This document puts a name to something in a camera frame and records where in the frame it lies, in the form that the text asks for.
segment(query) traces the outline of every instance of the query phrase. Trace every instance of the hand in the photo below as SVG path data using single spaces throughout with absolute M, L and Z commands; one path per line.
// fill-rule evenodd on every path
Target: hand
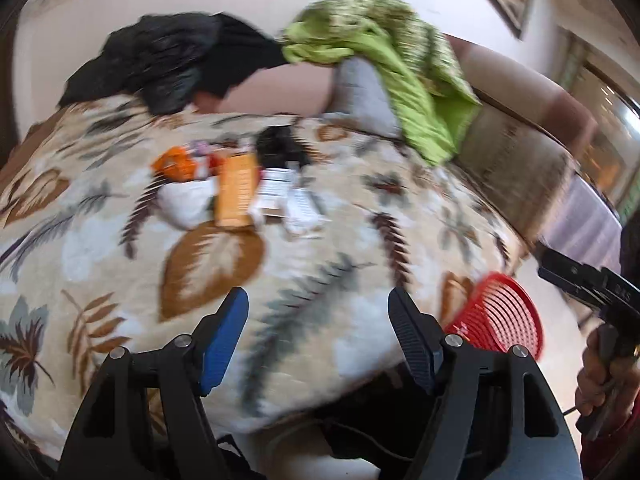
M 584 368 L 578 373 L 578 387 L 575 391 L 575 405 L 581 415 L 590 415 L 594 407 L 601 406 L 606 395 L 601 393 L 607 381 L 607 370 L 598 357 L 598 330 L 594 330 L 587 338 L 587 348 L 582 354 Z M 638 392 L 640 391 L 640 369 L 633 357 L 615 359 L 610 367 L 611 377 L 618 379 L 622 389 L 609 418 L 602 427 L 602 434 L 609 434 L 619 429 L 629 418 Z

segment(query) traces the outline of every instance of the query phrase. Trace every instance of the bed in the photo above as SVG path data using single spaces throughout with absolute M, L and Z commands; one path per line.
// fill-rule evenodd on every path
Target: bed
M 252 142 L 280 124 L 294 125 L 312 160 L 305 185 L 329 219 L 318 238 L 287 237 L 279 222 L 184 232 L 153 209 L 150 164 L 166 149 Z M 107 352 L 190 333 L 232 286 L 247 291 L 250 316 L 204 407 L 220 431 L 249 432 L 401 361 L 386 314 L 393 286 L 446 323 L 474 282 L 517 264 L 520 239 L 455 167 L 332 132 L 284 115 L 154 117 L 118 95 L 61 110 L 31 134 L 16 155 L 27 160 L 2 170 L 0 195 L 0 399 L 26 438 L 58 458 Z M 379 186 L 383 176 L 394 184 Z M 150 406 L 163 431 L 156 392 Z

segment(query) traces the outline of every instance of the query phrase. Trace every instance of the sleeve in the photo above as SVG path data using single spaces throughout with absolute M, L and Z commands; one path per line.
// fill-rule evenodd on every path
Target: sleeve
M 598 473 L 613 458 L 618 448 L 625 442 L 631 429 L 640 420 L 640 395 L 636 397 L 631 415 L 624 425 L 617 431 L 588 442 L 582 438 L 582 452 L 580 464 L 585 478 L 595 478 Z

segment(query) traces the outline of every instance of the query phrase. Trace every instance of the red basket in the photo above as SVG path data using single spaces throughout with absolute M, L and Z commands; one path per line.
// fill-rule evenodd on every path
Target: red basket
M 461 335 L 484 350 L 506 352 L 513 345 L 523 345 L 536 360 L 542 352 L 542 325 L 536 307 L 514 279 L 500 272 L 492 272 L 476 285 L 445 332 Z

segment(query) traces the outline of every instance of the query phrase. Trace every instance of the screw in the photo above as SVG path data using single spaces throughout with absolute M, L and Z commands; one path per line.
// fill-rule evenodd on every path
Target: screw
M 513 351 L 513 353 L 518 357 L 526 357 L 529 355 L 529 350 L 527 350 L 527 347 L 522 345 L 514 345 L 511 351 Z
M 174 344 L 178 347 L 178 348 L 187 348 L 187 346 L 189 346 L 191 344 L 191 336 L 189 334 L 182 334 L 179 335 L 177 338 L 174 339 Z
M 109 352 L 109 357 L 111 359 L 120 359 L 124 355 L 125 349 L 122 346 L 116 346 L 111 352 Z
M 449 334 L 444 338 L 444 342 L 455 348 L 462 346 L 463 340 L 458 334 Z

